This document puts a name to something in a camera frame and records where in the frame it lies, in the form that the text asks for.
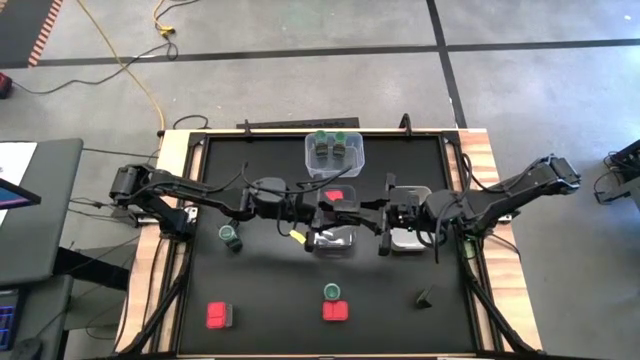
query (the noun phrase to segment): red block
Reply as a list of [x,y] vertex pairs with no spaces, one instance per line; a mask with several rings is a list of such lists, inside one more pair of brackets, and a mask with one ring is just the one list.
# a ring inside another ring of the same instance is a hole
[[349,304],[344,301],[325,301],[322,304],[322,318],[325,321],[345,321],[349,318]]
[[231,326],[232,306],[224,302],[212,302],[207,306],[207,328],[222,329]]

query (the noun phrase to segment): gray desk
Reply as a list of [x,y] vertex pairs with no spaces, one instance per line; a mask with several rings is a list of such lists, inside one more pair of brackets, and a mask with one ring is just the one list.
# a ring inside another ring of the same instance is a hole
[[9,210],[0,225],[0,286],[70,274],[126,289],[127,270],[59,247],[82,146],[80,139],[38,143],[20,186],[39,195],[42,202]]
[[[33,338],[40,332],[40,359],[58,358],[61,345],[64,349],[64,322],[72,285],[73,279],[70,276],[57,276],[28,286],[14,346],[20,340]],[[0,352],[0,360],[10,358],[11,351]]]

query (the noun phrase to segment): yellow cable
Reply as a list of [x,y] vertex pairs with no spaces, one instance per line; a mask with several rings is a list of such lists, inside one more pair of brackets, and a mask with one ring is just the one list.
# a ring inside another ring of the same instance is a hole
[[76,0],[76,2],[78,2],[78,5],[80,5],[80,7],[84,11],[84,13],[87,14],[87,16],[89,17],[89,19],[91,19],[91,22],[93,23],[93,25],[95,25],[96,29],[98,29],[98,32],[100,32],[100,35],[102,35],[102,38],[107,43],[107,46],[109,46],[109,49],[111,50],[111,53],[113,54],[113,57],[118,62],[118,65],[120,65],[120,67],[124,71],[126,71],[127,74],[129,74],[129,76],[131,76],[133,81],[135,81],[136,84],[138,84],[138,86],[140,87],[140,89],[142,89],[142,91],[144,91],[144,93],[147,95],[147,97],[149,98],[149,100],[153,104],[153,107],[156,109],[156,112],[158,113],[158,117],[160,118],[160,130],[164,130],[166,128],[166,121],[164,119],[164,114],[162,113],[162,109],[160,109],[160,106],[158,105],[158,102],[156,101],[156,99],[154,99],[153,96],[151,95],[151,92],[144,85],[142,85],[140,80],[138,80],[138,78],[135,75],[133,75],[133,73],[131,71],[129,71],[129,68],[127,66],[125,66],[122,63],[122,61],[120,61],[120,57],[118,56],[118,54],[116,53],[116,50],[111,45],[111,41],[109,41],[109,38],[107,37],[107,35],[105,35],[104,31],[102,31],[102,28],[100,27],[100,25],[98,25],[98,22],[96,22],[96,20],[93,18],[93,16],[89,12],[89,9],[87,9],[87,7],[85,6],[84,1],[83,0]]
[[165,26],[160,24],[160,22],[158,22],[158,15],[156,15],[158,13],[158,10],[160,9],[160,6],[162,6],[162,4],[164,4],[165,0],[160,0],[158,1],[158,4],[156,5],[155,8],[153,8],[153,22],[158,25],[158,27],[160,28],[160,35],[162,36],[168,36],[171,33],[173,33],[174,29],[173,26]]

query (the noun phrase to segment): wooden board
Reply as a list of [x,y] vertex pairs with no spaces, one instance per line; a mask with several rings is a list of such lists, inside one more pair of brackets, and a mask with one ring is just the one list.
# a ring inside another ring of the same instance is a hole
[[[254,133],[308,133],[316,129],[256,129]],[[342,131],[358,132],[404,132],[402,129],[341,129]],[[499,181],[489,136],[484,129],[414,129],[414,132],[459,131],[462,150],[467,153],[473,164],[474,175],[485,185],[491,185]],[[189,137],[194,132],[241,134],[244,130],[169,130],[165,132],[162,148],[158,159],[157,168],[164,169],[175,175],[182,175],[184,162],[187,155]],[[194,163],[190,178],[195,179],[200,164],[201,150],[196,148]],[[459,186],[457,166],[453,158],[451,146],[447,147],[449,164],[454,184]],[[174,199],[165,199],[175,206]],[[499,225],[495,229],[496,234],[515,244],[510,225]],[[126,311],[123,309],[121,321],[121,340],[116,347],[117,351],[125,348],[140,331],[143,320],[155,310],[160,293],[162,276],[164,273],[168,243],[160,240],[160,231],[157,225],[145,226],[140,236],[136,261],[134,262],[129,286],[129,301]],[[153,258],[158,249],[156,265],[151,276]],[[182,251],[179,249],[174,266],[174,276],[182,262]],[[490,239],[485,242],[484,255],[487,270],[491,282],[494,302],[503,313],[507,321],[520,334],[522,339],[534,348],[542,348],[540,338],[533,317],[533,310],[529,301],[524,275],[518,256],[513,250],[506,248]],[[483,339],[483,347],[492,349],[491,332],[486,312],[476,300],[478,317],[480,319],[480,331]],[[171,338],[171,329],[175,323],[175,302],[167,311],[161,329],[159,351],[168,351]]]

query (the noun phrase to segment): wooden table frame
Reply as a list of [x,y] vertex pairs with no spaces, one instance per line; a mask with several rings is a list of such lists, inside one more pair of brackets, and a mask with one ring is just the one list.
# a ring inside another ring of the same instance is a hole
[[[404,129],[342,129],[344,131],[357,131],[361,133],[373,132],[404,132]],[[308,133],[316,129],[255,129],[252,133]],[[485,185],[491,185],[499,181],[496,164],[494,162],[489,136],[485,129],[414,129],[414,133],[435,133],[435,132],[457,132],[459,135],[462,151],[468,154],[473,163],[474,175]],[[191,154],[192,164],[185,167],[189,141],[193,133],[211,134],[242,134],[244,130],[169,130],[164,134],[160,155],[157,162],[158,169],[164,169],[172,174],[197,179],[199,173],[200,159],[202,156],[202,146],[196,145]],[[447,157],[451,177],[455,190],[460,190],[460,177],[455,159],[453,146],[446,145]],[[176,206],[177,201],[172,198],[165,198],[171,206]],[[498,225],[495,233],[515,245],[513,232],[510,225]],[[122,320],[120,322],[121,339],[116,347],[117,351],[122,350],[131,343],[135,335],[142,329],[145,319],[153,313],[158,305],[160,291],[162,289],[163,275],[169,253],[169,242],[160,239],[160,231],[157,225],[147,225],[142,229],[136,260],[131,269],[131,279],[127,309],[123,309]],[[183,260],[184,246],[179,246],[173,256],[173,276],[177,275],[180,264]],[[527,287],[520,266],[517,254],[511,249],[493,241],[486,241],[484,247],[484,260],[486,274],[491,285],[493,300],[498,309],[502,312],[511,326],[519,333],[522,339],[533,348],[541,349],[540,339],[536,328],[533,310],[529,301]],[[478,263],[471,260],[472,268],[477,275]],[[482,348],[493,350],[494,342],[492,331],[487,314],[478,301],[475,299],[475,308],[478,316],[480,340]],[[165,314],[162,328],[158,337],[157,351],[169,351],[172,329],[176,320],[176,301]]]

